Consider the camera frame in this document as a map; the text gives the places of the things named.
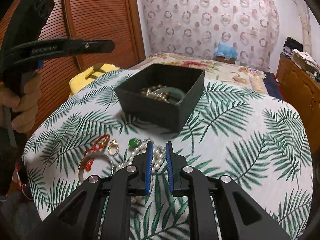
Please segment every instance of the metal bolt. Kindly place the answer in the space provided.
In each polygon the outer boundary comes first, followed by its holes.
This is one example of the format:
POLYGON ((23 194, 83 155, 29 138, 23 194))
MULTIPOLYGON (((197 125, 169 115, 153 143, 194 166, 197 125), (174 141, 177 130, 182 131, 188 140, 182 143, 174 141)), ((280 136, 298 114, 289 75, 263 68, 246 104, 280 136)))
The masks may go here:
POLYGON ((222 180, 222 182, 224 182, 224 183, 229 183, 229 182, 231 181, 231 178, 230 178, 229 176, 227 176, 227 175, 223 175, 223 176, 221 177, 221 180, 222 180))
POLYGON ((186 173, 190 173, 190 172, 193 171, 193 168, 190 167, 190 166, 185 166, 185 167, 183 167, 183 171, 186 172, 186 173))
POLYGON ((97 175, 92 175, 89 177, 89 182, 90 183, 96 183, 99 180, 99 177, 97 175))
POLYGON ((134 165, 130 165, 127 167, 127 171, 129 172, 135 172, 137 170, 137 167, 134 165))

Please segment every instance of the leaf pattern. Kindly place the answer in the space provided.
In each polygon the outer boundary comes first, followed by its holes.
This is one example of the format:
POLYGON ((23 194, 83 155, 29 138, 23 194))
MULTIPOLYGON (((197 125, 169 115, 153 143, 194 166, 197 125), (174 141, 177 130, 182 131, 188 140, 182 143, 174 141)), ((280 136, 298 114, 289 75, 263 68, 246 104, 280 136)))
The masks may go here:
MULTIPOLYGON (((79 185, 76 171, 83 153, 108 133, 120 146, 112 158, 115 166, 129 159, 126 146, 132 137, 150 137, 159 145, 171 139, 188 165, 213 178, 228 174, 254 194, 292 239, 303 233, 311 205, 312 160, 300 116, 289 104, 205 80, 193 113, 172 137, 167 130, 121 111, 114 89, 135 72, 112 71, 95 79, 51 114, 26 143, 23 160, 42 219, 79 185), (277 188, 270 192, 272 201, 279 203, 276 209, 266 200, 269 197, 260 194, 270 184, 277 188)), ((109 176, 110 165, 100 172, 109 176)), ((153 177, 148 196, 131 205, 129 239, 189 239, 188 201, 170 195, 166 161, 153 177)))

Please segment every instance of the green gemstone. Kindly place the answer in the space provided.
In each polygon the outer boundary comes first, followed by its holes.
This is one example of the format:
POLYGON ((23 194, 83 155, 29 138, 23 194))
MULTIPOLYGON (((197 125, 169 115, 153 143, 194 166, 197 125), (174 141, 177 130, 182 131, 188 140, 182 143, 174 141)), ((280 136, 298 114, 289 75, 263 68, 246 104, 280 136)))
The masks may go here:
POLYGON ((139 144, 139 140, 136 139, 136 138, 132 138, 132 139, 130 139, 130 141, 129 141, 129 146, 130 146, 130 147, 136 147, 138 144, 139 144))

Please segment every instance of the red string bracelet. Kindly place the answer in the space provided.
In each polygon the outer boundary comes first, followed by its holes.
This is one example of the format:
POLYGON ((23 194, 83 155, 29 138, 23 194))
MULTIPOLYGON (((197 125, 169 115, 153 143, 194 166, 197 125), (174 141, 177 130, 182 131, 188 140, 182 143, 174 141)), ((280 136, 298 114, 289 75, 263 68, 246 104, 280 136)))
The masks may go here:
MULTIPOLYGON (((101 150, 106 144, 108 144, 109 140, 110 140, 109 134, 104 134, 104 135, 100 136, 97 140, 95 140, 92 148, 85 150, 83 157, 85 157, 87 155, 87 152, 95 152, 95 151, 101 150), (98 142, 101 141, 103 138, 104 138, 104 140, 97 147, 98 142)), ((91 171, 92 164, 93 164, 93 159, 91 159, 87 162, 84 169, 86 171, 91 171)))

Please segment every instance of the open black box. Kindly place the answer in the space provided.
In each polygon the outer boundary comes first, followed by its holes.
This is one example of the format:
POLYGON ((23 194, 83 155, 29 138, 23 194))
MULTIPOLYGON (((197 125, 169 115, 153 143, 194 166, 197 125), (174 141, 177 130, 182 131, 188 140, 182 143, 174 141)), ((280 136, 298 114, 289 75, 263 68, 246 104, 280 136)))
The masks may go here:
POLYGON ((152 64, 116 87, 115 92, 125 113, 180 132, 201 98, 203 87, 204 70, 152 64), (179 88, 186 96, 174 105, 140 94, 143 88, 159 84, 179 88))

